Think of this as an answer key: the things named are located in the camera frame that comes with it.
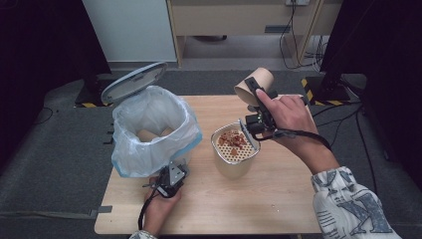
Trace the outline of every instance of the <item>metal container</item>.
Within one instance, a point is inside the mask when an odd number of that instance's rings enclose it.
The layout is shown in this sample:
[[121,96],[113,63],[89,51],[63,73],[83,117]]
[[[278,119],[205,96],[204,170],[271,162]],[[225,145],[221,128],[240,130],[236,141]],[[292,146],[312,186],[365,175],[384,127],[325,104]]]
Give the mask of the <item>metal container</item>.
[[[215,165],[221,174],[230,179],[237,179],[245,175],[251,168],[253,158],[261,149],[261,145],[258,141],[253,138],[248,141],[245,138],[246,145],[239,149],[234,146],[223,143],[221,145],[219,138],[227,131],[237,131],[239,134],[243,134],[238,122],[231,123],[224,127],[217,129],[211,135],[211,143],[214,148]],[[237,154],[232,153],[233,148],[237,150]]]

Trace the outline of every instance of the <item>trash can lid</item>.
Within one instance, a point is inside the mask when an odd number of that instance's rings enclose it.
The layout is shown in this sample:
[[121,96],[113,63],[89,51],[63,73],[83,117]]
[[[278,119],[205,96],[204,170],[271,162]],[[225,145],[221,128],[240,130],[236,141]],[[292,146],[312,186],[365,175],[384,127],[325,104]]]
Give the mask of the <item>trash can lid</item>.
[[157,82],[166,69],[167,63],[164,62],[137,69],[105,88],[102,92],[102,101],[111,104],[131,97]]

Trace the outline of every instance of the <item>person's left hand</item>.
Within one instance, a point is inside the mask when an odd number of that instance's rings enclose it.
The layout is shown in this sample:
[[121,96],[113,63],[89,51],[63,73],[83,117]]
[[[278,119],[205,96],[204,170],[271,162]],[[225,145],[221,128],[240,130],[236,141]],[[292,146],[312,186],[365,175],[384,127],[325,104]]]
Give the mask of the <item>person's left hand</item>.
[[[153,183],[157,180],[157,177],[149,178],[149,183]],[[149,198],[152,193],[152,189],[145,194],[145,201]],[[181,198],[181,188],[177,193],[171,198],[164,198],[155,191],[155,196],[145,211],[145,223],[143,225],[143,230],[149,232],[155,237],[158,237],[161,227],[164,225],[165,219],[171,213],[173,207]]]

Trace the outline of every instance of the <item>black strap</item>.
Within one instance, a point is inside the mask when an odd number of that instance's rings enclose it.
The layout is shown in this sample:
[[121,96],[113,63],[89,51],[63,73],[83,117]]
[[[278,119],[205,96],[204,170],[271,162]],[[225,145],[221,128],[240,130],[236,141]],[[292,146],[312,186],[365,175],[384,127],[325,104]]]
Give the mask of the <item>black strap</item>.
[[320,141],[326,148],[331,150],[331,146],[329,145],[328,141],[321,135],[309,132],[309,131],[303,131],[303,130],[291,130],[286,128],[278,128],[276,131],[273,132],[273,137],[296,137],[296,136],[307,136],[311,137],[313,139],[316,139]]
[[152,199],[155,197],[155,191],[156,191],[156,187],[154,187],[151,195],[148,197],[148,199],[146,199],[145,203],[143,203],[142,209],[140,210],[139,218],[137,219],[137,227],[138,227],[139,230],[142,230],[143,215],[145,214],[146,208],[148,208],[149,203],[151,203]]

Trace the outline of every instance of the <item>patterned sleeve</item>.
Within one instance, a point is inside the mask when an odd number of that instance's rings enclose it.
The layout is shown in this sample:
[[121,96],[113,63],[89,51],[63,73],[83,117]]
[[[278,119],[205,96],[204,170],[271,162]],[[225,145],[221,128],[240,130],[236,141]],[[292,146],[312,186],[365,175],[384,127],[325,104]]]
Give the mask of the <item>patterned sleeve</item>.
[[149,234],[149,232],[147,232],[147,231],[140,230],[140,231],[134,232],[129,237],[129,239],[157,239],[157,238],[152,236],[151,234]]
[[400,238],[388,224],[381,201],[356,183],[347,167],[312,176],[314,210],[324,239]]

